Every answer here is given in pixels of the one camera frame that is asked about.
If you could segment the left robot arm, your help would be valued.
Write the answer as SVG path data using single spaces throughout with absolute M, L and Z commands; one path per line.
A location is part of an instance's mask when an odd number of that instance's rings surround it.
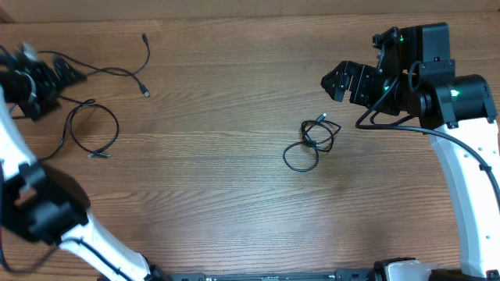
M 167 280 L 92 214 L 91 202 L 71 176 L 39 159 L 18 130 L 9 103 L 33 121 L 59 107 L 63 89 L 86 75 L 58 57 L 54 66 L 31 51 L 1 54 L 1 224 L 29 242 L 43 241 L 85 260 L 107 280 Z

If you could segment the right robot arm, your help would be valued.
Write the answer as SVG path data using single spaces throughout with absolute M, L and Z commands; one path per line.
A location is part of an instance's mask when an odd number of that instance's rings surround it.
M 366 108 L 356 121 L 361 130 L 379 130 L 375 116 L 396 121 L 385 130 L 407 130 L 418 119 L 448 185 L 459 233 L 455 268 L 414 258 L 377 261 L 375 280 L 496 280 L 499 277 L 499 128 L 488 82 L 477 74 L 457 76 L 449 28 L 433 23 L 374 34 L 378 62 L 340 62 L 323 77 L 322 88 L 335 101 Z

